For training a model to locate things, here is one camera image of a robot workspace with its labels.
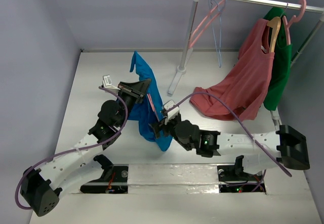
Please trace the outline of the blue t shirt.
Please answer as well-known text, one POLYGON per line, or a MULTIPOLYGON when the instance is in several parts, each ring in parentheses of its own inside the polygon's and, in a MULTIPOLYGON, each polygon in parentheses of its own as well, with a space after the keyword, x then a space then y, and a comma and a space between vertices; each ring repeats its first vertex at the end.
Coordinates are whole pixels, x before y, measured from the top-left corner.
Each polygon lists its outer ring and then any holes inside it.
MULTIPOLYGON (((161 120, 163 116, 159 110, 162 109, 163 101, 157 87, 154 73, 149 64, 136 51, 133 54, 130 67, 130 72, 133 71, 135 71, 139 76, 140 81, 145 79, 152 80, 147 94, 150 93, 155 109, 159 116, 159 120, 161 120)), ((144 97, 141 104, 134 105, 132 111, 130 112, 129 120, 137 121, 140 135, 149 142, 155 142, 161 151, 165 152, 170 147, 172 142, 171 136, 162 136, 158 139, 154 137, 154 133, 150 127, 150 124, 156 123, 158 121, 151 109, 147 95, 144 97)))

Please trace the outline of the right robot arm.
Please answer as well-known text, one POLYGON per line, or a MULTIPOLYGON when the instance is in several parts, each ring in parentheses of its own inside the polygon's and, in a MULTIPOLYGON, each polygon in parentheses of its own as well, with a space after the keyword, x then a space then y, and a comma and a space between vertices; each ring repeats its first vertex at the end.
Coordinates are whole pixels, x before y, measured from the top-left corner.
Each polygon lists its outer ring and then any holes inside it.
POLYGON ((165 117, 151 124, 151 128, 155 138, 171 136, 186 151, 195 150, 199 156, 234 156, 233 174, 238 179, 274 167, 285 173, 310 169, 306 137, 289 125, 255 135, 230 134, 202 130, 177 114, 171 120, 165 117))

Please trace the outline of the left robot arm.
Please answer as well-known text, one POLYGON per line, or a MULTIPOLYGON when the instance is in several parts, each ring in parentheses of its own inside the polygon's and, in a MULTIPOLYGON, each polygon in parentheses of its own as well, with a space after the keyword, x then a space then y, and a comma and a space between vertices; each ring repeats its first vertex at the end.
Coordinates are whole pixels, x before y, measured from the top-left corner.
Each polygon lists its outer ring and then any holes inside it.
POLYGON ((71 149, 45 158, 27 168, 15 190, 15 202, 23 206, 19 197, 41 217, 52 211, 64 195, 75 187, 95 178, 111 178, 113 164, 103 155, 121 135, 135 104, 146 97, 151 79, 134 83, 120 82, 117 93, 101 86, 100 89, 116 97, 104 102, 98 120, 89 132, 71 149))

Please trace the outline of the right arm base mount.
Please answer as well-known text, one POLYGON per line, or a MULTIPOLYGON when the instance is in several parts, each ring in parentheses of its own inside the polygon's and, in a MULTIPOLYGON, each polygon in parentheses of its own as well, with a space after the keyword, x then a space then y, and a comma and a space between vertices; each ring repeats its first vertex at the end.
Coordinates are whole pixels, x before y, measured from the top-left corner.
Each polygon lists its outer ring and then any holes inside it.
POLYGON ((217 166, 220 193, 266 193, 265 172, 244 172, 243 159, 244 156, 238 156, 234 164, 217 166))

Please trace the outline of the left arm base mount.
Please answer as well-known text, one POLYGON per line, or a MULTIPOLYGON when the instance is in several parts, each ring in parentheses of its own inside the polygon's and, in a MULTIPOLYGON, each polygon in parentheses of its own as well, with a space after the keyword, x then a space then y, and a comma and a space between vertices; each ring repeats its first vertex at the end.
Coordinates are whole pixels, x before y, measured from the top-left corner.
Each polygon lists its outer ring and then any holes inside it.
POLYGON ((83 184, 80 192, 83 194, 127 194, 128 165, 114 165, 106 156, 97 155, 94 161, 100 164, 102 170, 98 179, 83 184))

